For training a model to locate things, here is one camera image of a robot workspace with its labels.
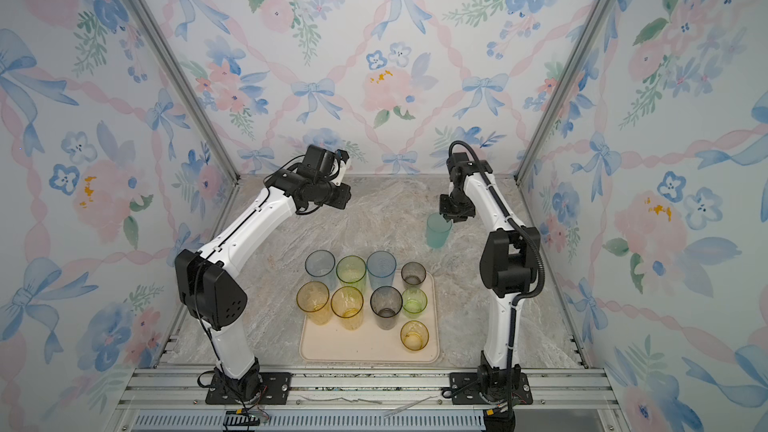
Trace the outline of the small yellow plastic cup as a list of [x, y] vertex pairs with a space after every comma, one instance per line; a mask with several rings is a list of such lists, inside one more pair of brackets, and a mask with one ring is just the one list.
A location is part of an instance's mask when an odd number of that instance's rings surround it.
[[409, 351], [423, 350], [428, 345], [429, 339], [429, 329], [420, 321], [408, 321], [400, 329], [401, 344]]

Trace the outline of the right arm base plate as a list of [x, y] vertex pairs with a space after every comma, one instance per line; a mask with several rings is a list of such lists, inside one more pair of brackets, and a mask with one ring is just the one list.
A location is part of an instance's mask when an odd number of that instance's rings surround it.
[[478, 372], [449, 374], [449, 385], [441, 390], [441, 397], [454, 405], [505, 404], [508, 399], [516, 405], [532, 405], [533, 395], [528, 377], [522, 371], [492, 372], [483, 376]]

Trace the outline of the tall grey plastic cup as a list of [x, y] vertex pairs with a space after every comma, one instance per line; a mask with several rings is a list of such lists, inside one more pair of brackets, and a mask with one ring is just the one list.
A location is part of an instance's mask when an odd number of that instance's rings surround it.
[[382, 286], [373, 291], [370, 307], [381, 330], [393, 329], [403, 307], [401, 293], [393, 286]]

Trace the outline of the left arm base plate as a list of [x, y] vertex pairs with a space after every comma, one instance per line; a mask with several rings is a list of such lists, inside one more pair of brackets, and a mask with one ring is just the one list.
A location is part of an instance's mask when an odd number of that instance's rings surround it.
[[207, 405], [285, 405], [293, 376], [288, 372], [258, 372], [233, 379], [215, 370], [205, 386]]

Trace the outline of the small grey plastic cup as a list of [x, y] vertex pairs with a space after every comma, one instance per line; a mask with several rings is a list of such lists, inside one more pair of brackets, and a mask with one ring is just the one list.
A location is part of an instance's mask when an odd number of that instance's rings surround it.
[[401, 280], [406, 289], [421, 288], [426, 276], [426, 268], [419, 262], [408, 262], [401, 268]]

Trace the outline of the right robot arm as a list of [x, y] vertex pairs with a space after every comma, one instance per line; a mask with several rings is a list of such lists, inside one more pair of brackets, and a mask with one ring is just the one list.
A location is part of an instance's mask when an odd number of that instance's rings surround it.
[[450, 187], [440, 196], [440, 215], [452, 223], [478, 217], [487, 231], [479, 274], [491, 302], [476, 394], [499, 408], [530, 405], [533, 397], [519, 364], [516, 341], [520, 309], [543, 291], [545, 283], [540, 233], [513, 213], [487, 162], [460, 152], [449, 156], [446, 165]]

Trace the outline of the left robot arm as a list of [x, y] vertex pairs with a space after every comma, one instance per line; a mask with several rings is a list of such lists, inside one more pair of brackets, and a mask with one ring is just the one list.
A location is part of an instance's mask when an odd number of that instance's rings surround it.
[[181, 250], [174, 259], [179, 297], [201, 325], [216, 356], [216, 389], [252, 403], [262, 394], [258, 359], [247, 343], [242, 315], [248, 294], [238, 276], [259, 246], [285, 220], [311, 204], [339, 210], [351, 198], [340, 167], [328, 176], [280, 169], [264, 181], [253, 202], [210, 242]]

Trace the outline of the tall yellow plastic cup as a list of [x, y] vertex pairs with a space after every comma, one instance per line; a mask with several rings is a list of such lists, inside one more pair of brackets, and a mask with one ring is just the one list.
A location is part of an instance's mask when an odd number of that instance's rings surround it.
[[344, 286], [331, 297], [331, 310], [346, 330], [357, 330], [363, 323], [364, 296], [352, 286]]

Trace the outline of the small green plastic cup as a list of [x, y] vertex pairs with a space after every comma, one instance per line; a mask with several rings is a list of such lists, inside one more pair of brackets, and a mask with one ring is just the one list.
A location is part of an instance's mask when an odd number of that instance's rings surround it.
[[420, 288], [406, 288], [402, 292], [401, 297], [403, 301], [403, 312], [407, 317], [418, 317], [428, 306], [427, 294]]

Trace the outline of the teal plastic cup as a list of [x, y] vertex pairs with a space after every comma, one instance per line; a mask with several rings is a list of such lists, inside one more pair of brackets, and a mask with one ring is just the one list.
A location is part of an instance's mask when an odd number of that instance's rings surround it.
[[432, 249], [442, 248], [450, 235], [452, 223], [441, 214], [431, 214], [426, 222], [426, 243]]

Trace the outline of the tall orange plastic cup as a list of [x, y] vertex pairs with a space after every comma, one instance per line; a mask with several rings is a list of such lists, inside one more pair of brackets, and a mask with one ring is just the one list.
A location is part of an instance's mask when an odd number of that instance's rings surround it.
[[315, 325], [322, 326], [331, 320], [330, 292], [322, 282], [305, 283], [296, 294], [296, 304], [305, 317]]

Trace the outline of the tall green plastic cup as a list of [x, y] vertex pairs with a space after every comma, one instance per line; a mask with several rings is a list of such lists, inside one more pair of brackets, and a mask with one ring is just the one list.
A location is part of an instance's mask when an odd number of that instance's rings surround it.
[[359, 256], [348, 255], [336, 265], [336, 276], [341, 287], [353, 287], [365, 293], [367, 283], [366, 262]]

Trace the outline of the light blue plastic cup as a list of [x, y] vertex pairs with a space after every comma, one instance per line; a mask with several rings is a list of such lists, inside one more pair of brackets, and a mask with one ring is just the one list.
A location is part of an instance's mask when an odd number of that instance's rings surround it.
[[305, 271], [311, 281], [321, 282], [330, 292], [334, 292], [338, 285], [336, 276], [336, 258], [328, 250], [316, 250], [311, 252], [304, 263]]

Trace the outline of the blue ribbed plastic cup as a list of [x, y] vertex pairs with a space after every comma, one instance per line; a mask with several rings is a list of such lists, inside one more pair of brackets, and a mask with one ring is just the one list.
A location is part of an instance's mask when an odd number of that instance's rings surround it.
[[375, 251], [366, 260], [371, 288], [391, 286], [397, 270], [397, 259], [388, 251]]

